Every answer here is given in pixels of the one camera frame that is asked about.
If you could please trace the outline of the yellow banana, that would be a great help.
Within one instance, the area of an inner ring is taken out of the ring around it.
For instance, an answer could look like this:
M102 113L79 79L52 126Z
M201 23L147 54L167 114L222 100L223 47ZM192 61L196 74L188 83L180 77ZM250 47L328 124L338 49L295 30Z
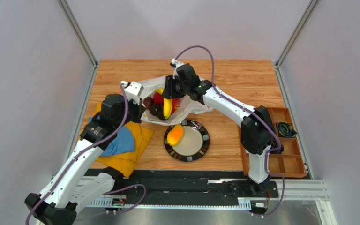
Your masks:
M156 89L157 92L159 92L160 94L162 94L164 89L160 88L160 89ZM172 111L172 99L164 99L164 104L161 105L163 114L165 116L166 119L169 119L171 116L171 111Z

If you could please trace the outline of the red apple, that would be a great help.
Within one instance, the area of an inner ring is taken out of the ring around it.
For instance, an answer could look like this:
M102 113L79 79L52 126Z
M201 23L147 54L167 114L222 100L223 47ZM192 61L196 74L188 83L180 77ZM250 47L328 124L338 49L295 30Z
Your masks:
M159 92L155 92L153 94L153 101L154 101L154 104L157 104L157 105L163 105L164 104L164 99L162 97L162 95L159 93Z
M173 98L172 99L172 111L171 111L171 114L174 114L178 110L178 108L180 107L180 101L181 101L180 98Z

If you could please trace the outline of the white plastic bag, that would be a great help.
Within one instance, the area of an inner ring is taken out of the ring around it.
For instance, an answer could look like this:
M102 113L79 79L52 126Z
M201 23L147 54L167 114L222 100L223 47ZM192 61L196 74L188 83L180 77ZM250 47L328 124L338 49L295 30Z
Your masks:
M139 81L139 83L143 86L143 91L141 92L140 97L144 100L146 97L152 97L157 89L164 88L165 76L142 80ZM186 95L181 99L179 109L177 109L168 120L160 120L157 116L153 116L149 110L146 110L143 113L141 120L143 122L169 126L181 123L190 113L201 114L211 112L212 110L212 107L193 101L190 96Z

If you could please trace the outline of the yellow orange mango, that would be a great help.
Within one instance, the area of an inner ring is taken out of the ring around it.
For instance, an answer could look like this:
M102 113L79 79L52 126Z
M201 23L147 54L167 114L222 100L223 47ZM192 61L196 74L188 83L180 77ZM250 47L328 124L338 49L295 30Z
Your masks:
M177 145L184 136L184 128L181 124L175 125L167 134L167 143L170 146Z

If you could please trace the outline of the dark purple fruit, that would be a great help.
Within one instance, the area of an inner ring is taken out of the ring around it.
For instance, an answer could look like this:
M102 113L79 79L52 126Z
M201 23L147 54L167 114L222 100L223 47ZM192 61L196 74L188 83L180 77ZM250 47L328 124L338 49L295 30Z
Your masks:
M150 109L150 107L152 105L154 105L154 100L152 97L146 97L144 100L143 100L143 105L145 106L146 109Z

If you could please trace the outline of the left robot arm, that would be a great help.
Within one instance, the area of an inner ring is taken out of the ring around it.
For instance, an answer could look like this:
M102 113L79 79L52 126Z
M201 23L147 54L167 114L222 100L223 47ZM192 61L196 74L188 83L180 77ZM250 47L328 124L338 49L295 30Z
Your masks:
M129 126L138 126L144 111L137 94L108 95L55 177L40 192L26 197L29 214L25 223L35 218L45 225L71 225L89 203L111 191L123 176L129 176L141 150L136 143L143 140L133 135ZM97 158L114 156L119 157L118 165L108 164L94 180L75 189Z

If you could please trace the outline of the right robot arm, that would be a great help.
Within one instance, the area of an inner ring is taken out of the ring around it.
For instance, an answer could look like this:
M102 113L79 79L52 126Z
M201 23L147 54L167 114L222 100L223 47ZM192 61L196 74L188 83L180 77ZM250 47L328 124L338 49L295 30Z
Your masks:
M268 156L282 148L268 109L262 105L253 107L229 96L213 81L200 78L190 64L172 60L170 65L174 73L165 78L163 97L189 96L233 120L240 127L240 142L249 156L249 179L256 185L267 183L270 180Z

